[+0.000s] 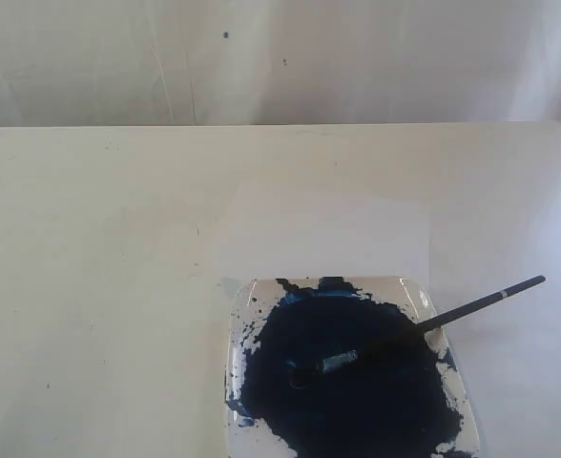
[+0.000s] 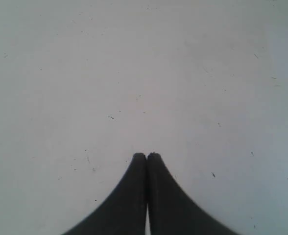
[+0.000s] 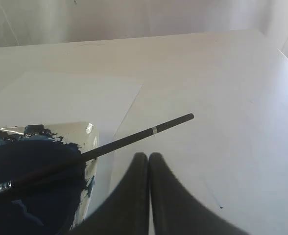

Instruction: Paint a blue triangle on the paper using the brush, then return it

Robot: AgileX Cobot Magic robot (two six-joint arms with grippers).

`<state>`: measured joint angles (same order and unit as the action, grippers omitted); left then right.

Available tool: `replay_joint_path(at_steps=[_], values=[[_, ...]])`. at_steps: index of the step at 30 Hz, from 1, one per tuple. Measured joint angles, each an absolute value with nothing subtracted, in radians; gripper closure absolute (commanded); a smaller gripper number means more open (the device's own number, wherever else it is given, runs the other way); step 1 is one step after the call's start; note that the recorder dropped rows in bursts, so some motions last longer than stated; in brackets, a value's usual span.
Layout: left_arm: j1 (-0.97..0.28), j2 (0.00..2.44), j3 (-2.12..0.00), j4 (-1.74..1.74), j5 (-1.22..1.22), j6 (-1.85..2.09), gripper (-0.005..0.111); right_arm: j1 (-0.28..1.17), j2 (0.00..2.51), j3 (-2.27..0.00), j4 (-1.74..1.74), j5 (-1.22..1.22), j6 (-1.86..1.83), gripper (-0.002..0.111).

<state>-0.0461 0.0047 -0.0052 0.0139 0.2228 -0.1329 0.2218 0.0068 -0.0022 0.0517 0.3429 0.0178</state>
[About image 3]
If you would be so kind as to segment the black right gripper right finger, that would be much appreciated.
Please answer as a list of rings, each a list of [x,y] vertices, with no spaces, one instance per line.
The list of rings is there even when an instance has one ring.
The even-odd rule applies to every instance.
[[[156,235],[246,235],[196,200],[178,181],[162,154],[149,156],[149,183]]]

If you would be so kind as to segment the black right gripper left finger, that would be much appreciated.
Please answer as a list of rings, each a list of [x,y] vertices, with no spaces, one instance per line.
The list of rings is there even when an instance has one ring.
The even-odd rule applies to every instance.
[[[108,198],[70,234],[147,235],[148,227],[148,159],[139,152]]]

